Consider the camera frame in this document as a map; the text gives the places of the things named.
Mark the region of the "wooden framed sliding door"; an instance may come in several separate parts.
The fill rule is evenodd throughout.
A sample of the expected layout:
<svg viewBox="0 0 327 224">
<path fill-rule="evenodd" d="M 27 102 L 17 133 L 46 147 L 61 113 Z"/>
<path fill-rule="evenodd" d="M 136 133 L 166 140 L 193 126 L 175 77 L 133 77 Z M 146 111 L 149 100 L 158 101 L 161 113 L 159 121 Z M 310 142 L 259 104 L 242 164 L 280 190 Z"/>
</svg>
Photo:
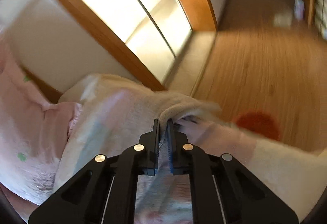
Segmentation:
<svg viewBox="0 0 327 224">
<path fill-rule="evenodd" d="M 210 0 L 58 0 L 137 80 L 161 91 L 194 32 L 217 29 Z"/>
</svg>

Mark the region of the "pink lavender print right pillow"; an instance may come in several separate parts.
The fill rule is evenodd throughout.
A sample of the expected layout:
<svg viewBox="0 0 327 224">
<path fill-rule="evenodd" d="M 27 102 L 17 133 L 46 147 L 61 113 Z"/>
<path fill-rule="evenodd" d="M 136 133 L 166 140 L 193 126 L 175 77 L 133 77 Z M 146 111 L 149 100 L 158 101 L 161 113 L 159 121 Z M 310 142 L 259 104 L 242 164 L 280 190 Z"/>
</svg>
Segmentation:
<svg viewBox="0 0 327 224">
<path fill-rule="evenodd" d="M 51 194 L 82 107 L 49 102 L 1 35 L 1 184 L 36 205 Z"/>
</svg>

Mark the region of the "red round floor object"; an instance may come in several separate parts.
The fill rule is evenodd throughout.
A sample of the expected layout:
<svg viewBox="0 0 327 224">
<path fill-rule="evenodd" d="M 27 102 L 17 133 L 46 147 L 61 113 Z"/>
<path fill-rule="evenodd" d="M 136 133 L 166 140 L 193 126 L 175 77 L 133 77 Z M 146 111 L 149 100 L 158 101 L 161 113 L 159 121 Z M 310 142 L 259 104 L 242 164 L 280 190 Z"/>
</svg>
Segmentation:
<svg viewBox="0 0 327 224">
<path fill-rule="evenodd" d="M 280 128 L 271 114 L 262 111 L 246 112 L 235 118 L 234 123 L 240 128 L 266 138 L 280 140 Z"/>
</svg>

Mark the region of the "beige cable knit sweater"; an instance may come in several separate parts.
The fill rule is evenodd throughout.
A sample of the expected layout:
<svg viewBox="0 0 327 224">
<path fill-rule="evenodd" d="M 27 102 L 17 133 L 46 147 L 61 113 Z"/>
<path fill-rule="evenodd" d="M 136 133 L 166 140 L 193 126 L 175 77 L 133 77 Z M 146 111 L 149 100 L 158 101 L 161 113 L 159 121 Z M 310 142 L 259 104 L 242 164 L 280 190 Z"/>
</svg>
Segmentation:
<svg viewBox="0 0 327 224">
<path fill-rule="evenodd" d="M 105 150 L 128 147 L 152 129 L 154 119 L 159 120 L 162 131 L 172 119 L 191 143 L 212 151 L 234 153 L 256 145 L 253 137 L 213 121 L 216 105 L 175 92 L 154 92 L 116 75 L 88 75 L 68 89 L 60 102 L 82 104 L 74 137 L 86 146 L 93 139 Z"/>
</svg>

